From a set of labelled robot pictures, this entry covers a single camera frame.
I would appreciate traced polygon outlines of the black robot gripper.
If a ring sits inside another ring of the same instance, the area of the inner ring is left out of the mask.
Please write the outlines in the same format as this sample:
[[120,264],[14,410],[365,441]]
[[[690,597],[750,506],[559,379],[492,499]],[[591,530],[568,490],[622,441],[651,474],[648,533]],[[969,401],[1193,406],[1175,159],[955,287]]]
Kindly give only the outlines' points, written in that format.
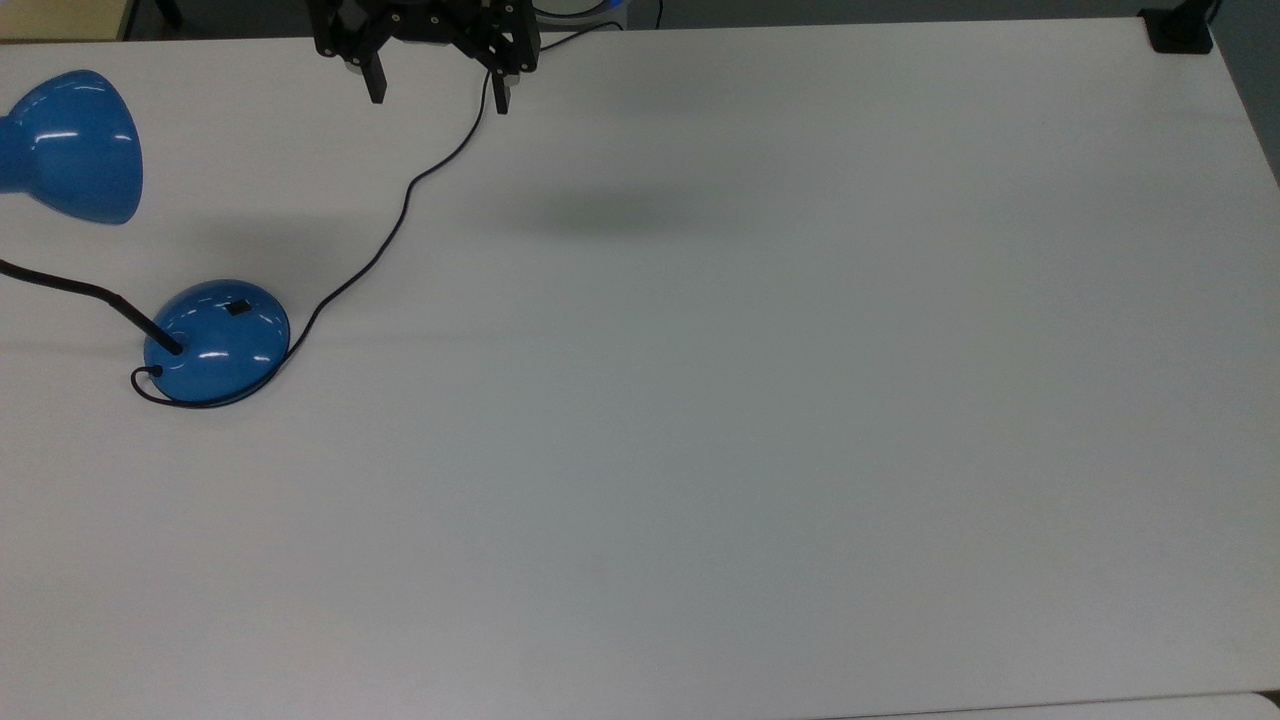
[[521,73],[538,68],[541,40],[530,1],[307,1],[317,53],[342,59],[384,104],[380,51],[390,40],[452,46],[489,69],[495,113],[509,113]]

